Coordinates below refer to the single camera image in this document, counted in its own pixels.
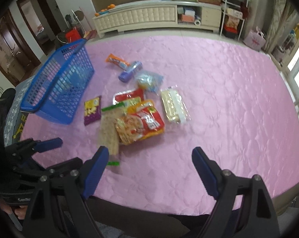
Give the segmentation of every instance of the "doorway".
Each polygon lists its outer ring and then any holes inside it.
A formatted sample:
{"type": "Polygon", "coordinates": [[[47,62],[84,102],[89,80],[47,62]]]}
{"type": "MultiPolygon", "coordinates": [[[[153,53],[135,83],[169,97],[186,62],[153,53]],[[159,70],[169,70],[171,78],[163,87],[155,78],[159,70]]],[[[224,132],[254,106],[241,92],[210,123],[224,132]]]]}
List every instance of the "doorway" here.
{"type": "Polygon", "coordinates": [[[46,0],[17,0],[20,13],[46,55],[55,50],[55,39],[60,27],[49,8],[46,0]]]}
{"type": "Polygon", "coordinates": [[[0,19],[0,71],[16,86],[27,79],[39,64],[7,10],[0,19]]]}

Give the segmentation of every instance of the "table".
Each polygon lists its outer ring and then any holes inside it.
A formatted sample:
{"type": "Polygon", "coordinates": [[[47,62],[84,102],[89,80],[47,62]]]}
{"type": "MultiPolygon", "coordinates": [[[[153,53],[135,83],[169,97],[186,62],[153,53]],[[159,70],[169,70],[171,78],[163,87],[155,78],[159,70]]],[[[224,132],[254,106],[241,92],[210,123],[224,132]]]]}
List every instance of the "table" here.
{"type": "MultiPolygon", "coordinates": [[[[109,53],[162,74],[163,87],[178,85],[191,121],[166,124],[163,135],[121,146],[120,167],[108,167],[95,196],[123,206],[179,215],[210,213],[208,196],[191,161],[201,146],[222,169],[238,176],[260,174],[272,197],[299,182],[299,120],[273,62],[247,47],[182,36],[123,37],[86,45],[95,74],[71,125],[47,122],[30,114],[22,138],[60,137],[62,148],[34,155],[47,167],[96,152],[100,122],[84,126],[84,101],[102,95],[111,104],[121,83],[120,68],[105,63],[109,53]]],[[[162,103],[153,98],[163,115],[162,103]]]]}

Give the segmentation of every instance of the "paper towel roll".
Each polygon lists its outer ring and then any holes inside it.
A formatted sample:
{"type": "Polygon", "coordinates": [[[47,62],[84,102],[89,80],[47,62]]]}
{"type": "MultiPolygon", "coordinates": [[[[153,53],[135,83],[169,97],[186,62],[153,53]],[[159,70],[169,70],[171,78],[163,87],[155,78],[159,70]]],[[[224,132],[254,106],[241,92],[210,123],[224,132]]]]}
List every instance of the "paper towel roll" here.
{"type": "Polygon", "coordinates": [[[196,19],[196,20],[194,21],[194,24],[195,24],[196,26],[200,26],[200,25],[201,25],[201,21],[198,20],[198,19],[196,19]]]}

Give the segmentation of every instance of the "orange snack wrapper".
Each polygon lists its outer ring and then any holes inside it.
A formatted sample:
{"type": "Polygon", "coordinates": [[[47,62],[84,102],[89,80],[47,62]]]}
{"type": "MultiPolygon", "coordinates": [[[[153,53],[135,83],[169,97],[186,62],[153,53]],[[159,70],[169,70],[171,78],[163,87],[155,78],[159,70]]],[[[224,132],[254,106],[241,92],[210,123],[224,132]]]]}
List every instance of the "orange snack wrapper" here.
{"type": "Polygon", "coordinates": [[[110,54],[108,58],[106,59],[106,62],[114,63],[115,65],[119,66],[120,68],[127,70],[127,68],[130,66],[130,64],[127,61],[124,61],[123,59],[116,57],[113,54],[110,54]]]}
{"type": "Polygon", "coordinates": [[[117,119],[116,123],[117,132],[125,145],[162,134],[164,128],[164,121],[153,106],[147,106],[135,113],[127,114],[117,119]]]}

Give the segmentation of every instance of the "purple snack bag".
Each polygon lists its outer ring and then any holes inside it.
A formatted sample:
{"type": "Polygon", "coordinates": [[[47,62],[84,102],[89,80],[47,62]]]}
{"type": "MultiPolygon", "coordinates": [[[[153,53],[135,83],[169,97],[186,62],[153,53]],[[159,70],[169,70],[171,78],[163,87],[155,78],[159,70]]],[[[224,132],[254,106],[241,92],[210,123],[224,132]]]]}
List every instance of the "purple snack bag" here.
{"type": "Polygon", "coordinates": [[[101,119],[101,96],[98,96],[94,99],[88,100],[85,102],[85,117],[84,124],[85,126],[101,119]]]}

